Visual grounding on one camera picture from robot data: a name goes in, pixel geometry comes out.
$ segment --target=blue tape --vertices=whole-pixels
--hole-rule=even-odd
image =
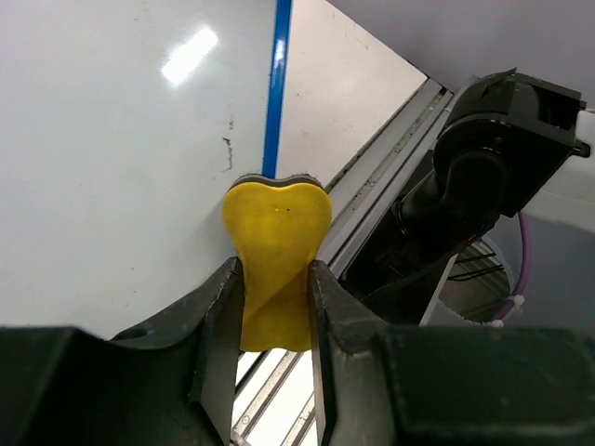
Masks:
[[[262,175],[275,178],[279,154],[279,134],[283,113],[283,94],[287,71],[287,51],[289,49],[289,23],[291,22],[291,1],[277,0],[275,29],[273,32],[271,74],[269,79],[269,106],[264,132],[264,155]]]

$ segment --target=purple cable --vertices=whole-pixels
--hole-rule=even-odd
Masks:
[[[514,285],[514,289],[512,290],[512,296],[522,295],[524,293],[524,289],[527,287],[529,275],[531,273],[531,233],[529,232],[529,222],[527,221],[525,214],[522,212],[518,214],[518,217],[519,226],[521,227],[522,261],[521,273],[519,274],[519,280],[517,281],[516,285]],[[496,312],[492,318],[492,321],[503,321],[513,308],[514,301],[512,299],[507,300],[502,308]]]

